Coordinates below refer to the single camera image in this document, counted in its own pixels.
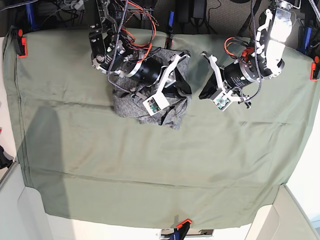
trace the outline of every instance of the gray cloth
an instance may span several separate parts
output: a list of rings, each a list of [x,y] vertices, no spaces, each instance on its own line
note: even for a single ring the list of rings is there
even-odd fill
[[[163,64],[167,65],[170,57],[174,56],[175,54],[181,53],[182,51],[161,49],[161,51],[155,54],[155,56],[162,59]],[[177,69],[181,73],[184,80],[186,80],[188,66],[189,58],[185,58],[177,66]],[[131,90],[137,87],[137,82],[130,78],[113,77],[113,79],[117,85],[126,90]],[[188,95],[185,99],[167,97],[170,106],[166,107],[157,114],[150,116],[143,105],[144,100],[142,98],[138,96],[133,98],[131,94],[124,94],[124,92],[117,87],[113,87],[112,95],[114,111],[120,117],[134,118],[139,120],[140,124],[156,124],[159,126],[166,126],[175,130],[178,130],[180,128],[180,122],[183,115],[186,113],[187,107],[192,98],[191,95]]]
[[[151,35],[130,32],[141,43]],[[5,51],[4,84],[25,184],[50,215],[159,229],[186,218],[195,229],[245,225],[273,203],[312,131],[320,85],[310,81],[312,59],[291,48],[250,110],[233,103],[220,112],[198,99],[213,73],[200,53],[227,66],[226,38],[175,35],[173,49],[191,52],[193,98],[174,131],[114,112],[112,85],[91,66],[87,29],[26,37],[28,57],[16,58],[12,44]],[[165,41],[157,32],[153,45]]]

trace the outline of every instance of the green fabric sheet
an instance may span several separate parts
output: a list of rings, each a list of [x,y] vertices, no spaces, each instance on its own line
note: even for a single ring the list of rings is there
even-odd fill
[[[148,30],[131,31],[141,43],[150,39]],[[291,48],[250,110],[234,103],[220,112],[198,99],[213,73],[200,53],[227,66],[225,37],[175,35],[173,48],[191,52],[193,99],[173,130],[114,113],[112,85],[91,66],[86,29],[26,37],[26,58],[6,45],[4,80],[25,184],[50,215],[160,229],[186,218],[197,229],[239,227],[273,203],[312,131],[319,83],[309,79],[312,60]],[[165,41],[157,32],[153,45]]]

